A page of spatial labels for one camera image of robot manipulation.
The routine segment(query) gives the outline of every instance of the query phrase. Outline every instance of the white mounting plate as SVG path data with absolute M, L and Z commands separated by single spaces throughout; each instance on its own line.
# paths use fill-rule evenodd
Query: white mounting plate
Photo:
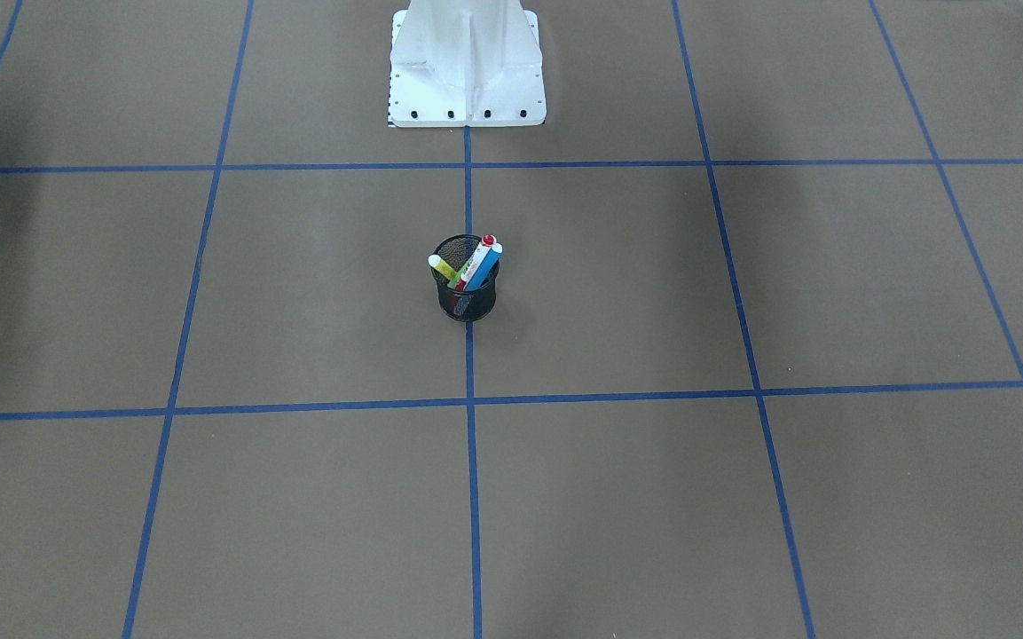
M 408 9 L 393 15 L 392 42 Z M 532 36 L 538 42 L 538 16 L 524 10 Z M 389 125 L 404 127 L 534 126 L 546 120 L 546 94 L 540 69 L 504 69 L 498 81 L 476 90 L 475 112 L 459 88 L 442 84 L 426 70 L 394 65 L 389 82 Z

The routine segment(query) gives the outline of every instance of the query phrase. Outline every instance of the yellow marker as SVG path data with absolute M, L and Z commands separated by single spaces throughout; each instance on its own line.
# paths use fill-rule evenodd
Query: yellow marker
M 453 271 L 451 267 L 448 266 L 443 259 L 441 259 L 441 256 L 438 255 L 429 256 L 429 266 L 435 268 L 435 270 L 437 270 L 439 274 L 445 276 L 449 280 L 455 279 L 457 277 L 457 275 L 455 275 L 455 271 Z

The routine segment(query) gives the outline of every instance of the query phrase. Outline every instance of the pen holder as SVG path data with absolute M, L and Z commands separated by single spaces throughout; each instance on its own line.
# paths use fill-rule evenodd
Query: pen holder
M 439 243 L 435 254 L 449 264 L 453 270 L 458 271 L 463 266 L 463 262 L 472 257 L 472 252 L 476 250 L 480 238 L 476 235 L 451 235 Z M 471 291 L 453 290 L 447 285 L 447 278 L 435 268 L 430 268 L 433 278 L 437 280 L 437 295 L 439 304 L 444 314 L 457 322 L 475 322 L 480 317 L 486 316 L 495 307 L 495 278 L 499 275 L 499 263 L 487 274 L 487 278 L 479 284 L 479 288 Z

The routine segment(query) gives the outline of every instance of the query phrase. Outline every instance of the red marker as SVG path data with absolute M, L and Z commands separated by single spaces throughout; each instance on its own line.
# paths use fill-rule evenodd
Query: red marker
M 495 235 L 484 235 L 484 238 L 479 242 L 479 246 L 476 246 L 476 252 L 468 259 L 466 266 L 463 267 L 462 271 L 459 271 L 459 280 L 455 283 L 455 290 L 462 291 L 463 287 L 468 286 L 472 275 L 475 275 L 476 271 L 479 271 L 480 264 L 483 264 L 484 259 L 487 258 L 487 252 L 491 250 L 491 246 L 494 244 Z

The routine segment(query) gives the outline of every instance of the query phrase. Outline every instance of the blue marker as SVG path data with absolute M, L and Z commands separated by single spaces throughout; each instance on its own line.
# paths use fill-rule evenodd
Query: blue marker
M 468 279 L 468 283 L 463 286 L 465 291 L 474 291 L 479 288 L 480 284 L 484 283 L 484 279 L 487 279 L 487 274 L 491 272 L 491 269 L 498 262 L 499 256 L 503 255 L 503 244 L 495 242 L 491 244 L 491 249 L 487 250 L 487 255 L 484 256 L 483 262 L 479 263 L 479 268 L 472 275 L 471 279 Z

